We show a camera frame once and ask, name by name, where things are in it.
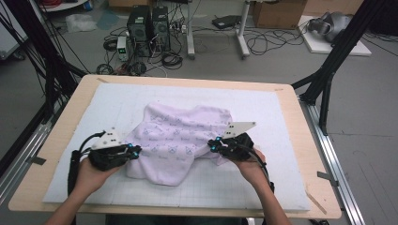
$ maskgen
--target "desk leg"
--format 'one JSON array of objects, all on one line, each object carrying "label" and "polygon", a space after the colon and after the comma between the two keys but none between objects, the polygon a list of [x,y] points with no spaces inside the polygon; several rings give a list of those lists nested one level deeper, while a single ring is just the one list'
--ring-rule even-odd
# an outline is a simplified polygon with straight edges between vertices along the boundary
[{"label": "desk leg", "polygon": [[195,59],[195,47],[193,45],[193,33],[192,33],[192,19],[193,15],[191,15],[191,3],[192,0],[188,1],[188,27],[187,27],[187,48],[188,48],[188,57],[190,59]]},{"label": "desk leg", "polygon": [[250,1],[246,0],[243,6],[242,19],[240,21],[240,28],[237,30],[237,40],[242,50],[242,59],[250,55],[248,46],[246,45],[246,40],[243,37],[243,32],[245,31],[246,19],[248,18],[248,12],[250,7]]}]

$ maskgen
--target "white cloth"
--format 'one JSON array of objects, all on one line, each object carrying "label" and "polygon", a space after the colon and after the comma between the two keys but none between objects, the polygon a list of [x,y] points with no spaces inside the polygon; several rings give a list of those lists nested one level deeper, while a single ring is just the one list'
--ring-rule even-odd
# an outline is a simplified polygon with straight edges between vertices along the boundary
[{"label": "white cloth", "polygon": [[180,110],[148,104],[144,121],[126,138],[143,148],[138,159],[128,162],[127,176],[178,186],[195,158],[212,158],[217,165],[226,162],[227,159],[210,152],[207,141],[223,135],[231,121],[230,112],[224,109],[196,106]]}]

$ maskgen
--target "crumpled pink fabric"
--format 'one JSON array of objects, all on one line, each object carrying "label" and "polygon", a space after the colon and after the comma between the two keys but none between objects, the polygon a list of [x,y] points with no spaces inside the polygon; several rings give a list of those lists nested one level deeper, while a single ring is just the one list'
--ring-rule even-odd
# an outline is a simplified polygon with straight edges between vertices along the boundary
[{"label": "crumpled pink fabric", "polygon": [[127,164],[127,176],[147,179],[158,185],[178,186],[195,158],[211,158],[221,165],[227,159],[210,152],[207,141],[223,135],[229,122],[228,110],[196,106],[181,110],[159,103],[144,109],[144,121],[126,138],[143,150]]}]

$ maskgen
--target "cardboard box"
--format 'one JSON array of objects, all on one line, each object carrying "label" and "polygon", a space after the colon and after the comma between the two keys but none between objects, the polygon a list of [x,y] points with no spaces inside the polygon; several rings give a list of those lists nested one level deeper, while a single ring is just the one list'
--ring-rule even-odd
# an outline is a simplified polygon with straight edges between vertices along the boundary
[{"label": "cardboard box", "polygon": [[363,0],[308,0],[303,15],[322,16],[325,12],[340,11],[354,15]]},{"label": "cardboard box", "polygon": [[256,27],[296,29],[307,0],[280,0],[279,3],[256,3],[253,20]]},{"label": "cardboard box", "polygon": [[108,0],[111,8],[128,8],[131,9],[134,5],[148,5],[152,6],[152,0]]}]

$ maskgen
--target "computer tower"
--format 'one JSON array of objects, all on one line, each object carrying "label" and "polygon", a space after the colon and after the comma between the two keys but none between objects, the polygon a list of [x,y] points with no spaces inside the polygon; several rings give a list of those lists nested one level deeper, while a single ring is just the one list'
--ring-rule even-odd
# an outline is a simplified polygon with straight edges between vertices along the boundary
[{"label": "computer tower", "polygon": [[157,51],[170,52],[170,31],[167,7],[154,7],[152,10],[154,36]]},{"label": "computer tower", "polygon": [[131,9],[127,22],[132,50],[138,56],[151,56],[150,41],[153,36],[153,25],[150,16],[150,7],[136,5]]}]

